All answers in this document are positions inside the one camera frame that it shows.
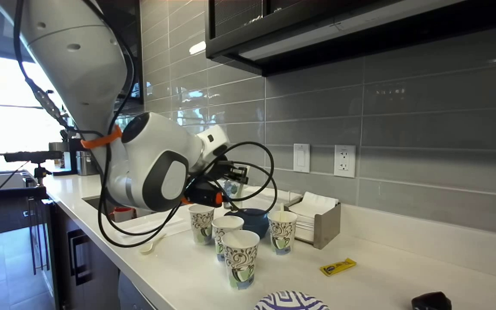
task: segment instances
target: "white countertop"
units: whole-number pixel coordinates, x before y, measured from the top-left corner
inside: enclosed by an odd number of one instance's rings
[[[344,235],[323,250],[297,242],[286,256],[275,255],[266,238],[260,242],[254,284],[233,290],[213,246],[194,245],[190,231],[164,238],[149,255],[109,245],[99,231],[96,210],[82,199],[99,195],[98,175],[47,177],[44,184],[159,310],[252,310],[260,298],[280,290],[314,295],[331,310],[409,310],[412,298],[433,291],[443,291],[454,310],[496,310],[496,276]],[[177,215],[186,213],[182,208]],[[116,236],[106,221],[105,227]],[[319,271],[346,257],[358,265],[331,277]]]

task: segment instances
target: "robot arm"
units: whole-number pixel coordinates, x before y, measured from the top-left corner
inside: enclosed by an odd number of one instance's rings
[[[0,0],[0,12],[11,23],[15,8],[16,0]],[[63,98],[77,127],[105,134],[127,75],[112,31],[83,0],[26,0],[20,39]],[[43,95],[36,98],[55,112]],[[201,171],[228,143],[219,126],[191,135],[159,114],[141,114],[126,127],[122,139],[110,144],[108,192],[122,205],[170,210],[179,204],[187,176]],[[106,147],[91,151],[103,168]]]

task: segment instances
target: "gray tile backsplash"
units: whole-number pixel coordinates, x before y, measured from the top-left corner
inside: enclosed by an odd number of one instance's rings
[[[204,6],[142,0],[146,110],[265,143],[280,189],[496,232],[496,29],[262,78],[192,55]],[[309,174],[293,143],[311,144]],[[332,175],[336,144],[358,146],[356,178]],[[229,158],[269,166],[256,147]]]

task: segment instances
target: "paper plate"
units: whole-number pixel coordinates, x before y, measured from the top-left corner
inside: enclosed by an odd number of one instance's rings
[[[280,291],[262,298],[254,310],[329,310],[317,298],[295,291]]]

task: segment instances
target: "black cabinet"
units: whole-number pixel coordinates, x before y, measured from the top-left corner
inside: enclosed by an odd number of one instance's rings
[[[53,230],[62,310],[119,310],[119,269],[61,209]]]

